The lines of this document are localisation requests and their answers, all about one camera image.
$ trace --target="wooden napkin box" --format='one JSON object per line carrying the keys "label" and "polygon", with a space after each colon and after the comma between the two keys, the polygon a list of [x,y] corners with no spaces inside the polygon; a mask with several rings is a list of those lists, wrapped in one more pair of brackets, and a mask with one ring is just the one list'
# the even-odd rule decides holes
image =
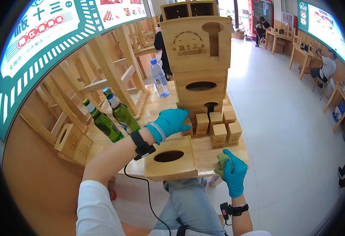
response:
{"label": "wooden napkin box", "polygon": [[58,157],[85,166],[93,141],[83,134],[75,124],[66,124],[55,144]]}
{"label": "wooden napkin box", "polygon": [[145,158],[145,177],[151,181],[167,181],[197,177],[190,136],[169,139]]}

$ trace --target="green cleaning cloth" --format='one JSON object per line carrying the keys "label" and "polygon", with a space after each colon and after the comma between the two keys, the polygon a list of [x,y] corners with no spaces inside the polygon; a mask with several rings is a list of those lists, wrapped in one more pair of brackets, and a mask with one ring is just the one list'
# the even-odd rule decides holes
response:
{"label": "green cleaning cloth", "polygon": [[218,159],[218,163],[221,165],[222,168],[215,169],[214,172],[219,174],[221,176],[222,180],[226,182],[226,180],[223,178],[223,169],[225,167],[226,160],[229,159],[231,162],[231,169],[233,171],[234,170],[233,161],[231,160],[231,158],[229,158],[228,155],[223,154],[223,153],[218,154],[217,159]]}

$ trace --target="red refrigerator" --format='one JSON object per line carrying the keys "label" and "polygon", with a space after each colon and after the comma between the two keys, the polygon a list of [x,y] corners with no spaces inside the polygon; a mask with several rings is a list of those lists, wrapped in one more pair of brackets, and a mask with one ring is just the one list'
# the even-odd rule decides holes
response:
{"label": "red refrigerator", "polygon": [[253,40],[256,40],[255,26],[257,18],[263,16],[273,27],[273,5],[270,0],[248,0],[249,32],[252,32]]}

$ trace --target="plastic water bottle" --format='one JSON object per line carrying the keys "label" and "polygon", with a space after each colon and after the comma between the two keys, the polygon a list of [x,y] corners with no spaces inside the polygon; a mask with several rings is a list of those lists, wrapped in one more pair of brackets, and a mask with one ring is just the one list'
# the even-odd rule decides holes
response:
{"label": "plastic water bottle", "polygon": [[151,74],[154,79],[156,90],[161,97],[167,97],[170,94],[169,86],[167,85],[167,80],[165,73],[163,72],[161,66],[157,63],[156,58],[150,60],[151,63]]}

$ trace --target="white sleeve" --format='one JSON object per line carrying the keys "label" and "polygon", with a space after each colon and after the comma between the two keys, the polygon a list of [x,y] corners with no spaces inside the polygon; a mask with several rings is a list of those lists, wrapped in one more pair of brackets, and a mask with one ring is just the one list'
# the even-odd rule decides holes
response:
{"label": "white sleeve", "polygon": [[323,64],[329,64],[329,63],[331,63],[331,59],[328,58],[328,57],[324,57],[324,56],[322,56],[322,61],[323,61]]}
{"label": "white sleeve", "polygon": [[257,230],[242,234],[241,236],[271,236],[271,234],[264,230]]}
{"label": "white sleeve", "polygon": [[97,181],[86,180],[80,184],[77,216],[77,235],[126,236],[108,189]]}

